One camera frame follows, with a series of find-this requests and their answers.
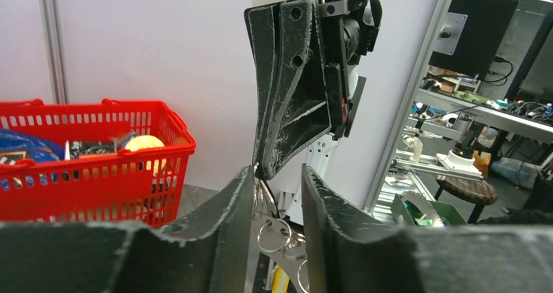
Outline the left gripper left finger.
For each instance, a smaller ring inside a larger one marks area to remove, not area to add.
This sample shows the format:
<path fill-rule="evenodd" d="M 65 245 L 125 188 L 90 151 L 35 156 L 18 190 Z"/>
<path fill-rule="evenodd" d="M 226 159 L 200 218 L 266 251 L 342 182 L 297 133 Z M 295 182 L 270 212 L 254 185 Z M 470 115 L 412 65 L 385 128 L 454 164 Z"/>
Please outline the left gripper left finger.
<path fill-rule="evenodd" d="M 184 217 L 1 224 L 2 292 L 242 292 L 254 169 Z"/>

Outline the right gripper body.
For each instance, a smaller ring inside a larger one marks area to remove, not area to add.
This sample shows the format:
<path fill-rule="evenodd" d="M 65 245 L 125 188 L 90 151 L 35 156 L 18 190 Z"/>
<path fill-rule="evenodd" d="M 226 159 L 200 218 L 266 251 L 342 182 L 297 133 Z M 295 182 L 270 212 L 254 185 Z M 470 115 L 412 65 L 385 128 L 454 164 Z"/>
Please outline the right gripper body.
<path fill-rule="evenodd" d="M 320 16 L 329 133 L 337 141 L 351 133 L 366 84 L 356 68 L 375 47 L 383 10 L 380 0 L 324 0 Z"/>

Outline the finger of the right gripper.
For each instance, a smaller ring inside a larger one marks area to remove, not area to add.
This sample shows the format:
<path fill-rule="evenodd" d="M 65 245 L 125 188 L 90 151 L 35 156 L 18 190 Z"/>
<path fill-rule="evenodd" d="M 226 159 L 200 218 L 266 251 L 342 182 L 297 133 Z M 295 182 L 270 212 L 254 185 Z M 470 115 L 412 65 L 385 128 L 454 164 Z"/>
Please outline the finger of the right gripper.
<path fill-rule="evenodd" d="M 254 139 L 254 162 L 273 166 L 277 162 L 276 138 L 271 136 L 274 83 L 277 62 L 280 5 L 273 3 L 245 10 L 250 48 L 256 70 L 258 114 Z"/>
<path fill-rule="evenodd" d="M 330 129 L 318 0 L 280 7 L 280 66 L 272 128 L 272 175 Z"/>

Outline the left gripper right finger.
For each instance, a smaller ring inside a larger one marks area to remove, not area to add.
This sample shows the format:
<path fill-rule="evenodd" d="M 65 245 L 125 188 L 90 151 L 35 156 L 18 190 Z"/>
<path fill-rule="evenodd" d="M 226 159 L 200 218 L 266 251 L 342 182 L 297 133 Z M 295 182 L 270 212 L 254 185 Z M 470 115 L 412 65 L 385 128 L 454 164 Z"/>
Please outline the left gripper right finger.
<path fill-rule="evenodd" d="M 552 227 L 383 223 L 301 170 L 311 292 L 551 292 Z"/>

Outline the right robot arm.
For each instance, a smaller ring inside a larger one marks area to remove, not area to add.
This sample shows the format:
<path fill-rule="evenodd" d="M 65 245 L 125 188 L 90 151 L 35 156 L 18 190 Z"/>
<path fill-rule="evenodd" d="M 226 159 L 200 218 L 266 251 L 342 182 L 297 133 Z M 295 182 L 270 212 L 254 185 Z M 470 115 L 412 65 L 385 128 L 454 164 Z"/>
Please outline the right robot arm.
<path fill-rule="evenodd" d="M 356 68 L 381 27 L 380 0 L 251 0 L 245 25 L 256 70 L 252 163 L 270 217 L 303 222 L 301 191 L 280 211 L 268 182 L 302 151 L 323 176 L 350 135 L 365 78 Z"/>

